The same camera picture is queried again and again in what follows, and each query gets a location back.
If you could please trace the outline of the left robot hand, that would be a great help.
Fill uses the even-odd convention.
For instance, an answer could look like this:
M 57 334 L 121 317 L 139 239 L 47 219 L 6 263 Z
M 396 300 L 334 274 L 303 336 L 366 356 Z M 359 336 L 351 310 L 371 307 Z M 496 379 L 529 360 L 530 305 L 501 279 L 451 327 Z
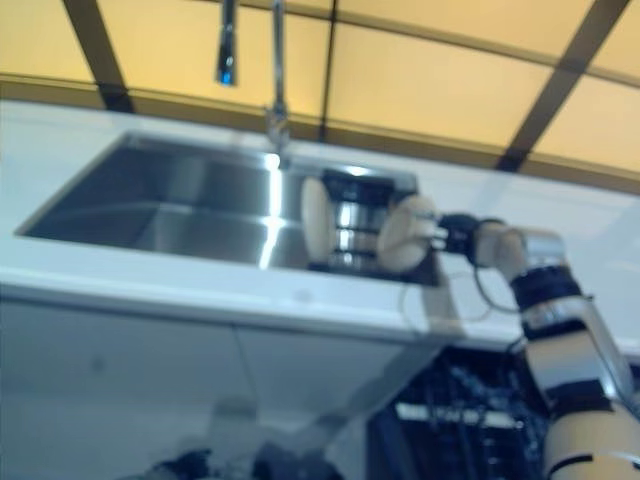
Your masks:
M 212 450 L 198 449 L 185 452 L 167 463 L 167 468 L 180 480 L 205 479 L 211 473 Z

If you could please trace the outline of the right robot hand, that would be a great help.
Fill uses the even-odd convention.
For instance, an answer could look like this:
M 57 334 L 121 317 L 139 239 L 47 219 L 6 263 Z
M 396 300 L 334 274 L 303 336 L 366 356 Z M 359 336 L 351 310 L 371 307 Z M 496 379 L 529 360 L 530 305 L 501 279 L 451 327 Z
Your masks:
M 426 255 L 430 250 L 476 260 L 475 234 L 480 221 L 467 213 L 442 213 L 429 203 L 410 202 L 404 207 L 409 226 L 406 245 Z

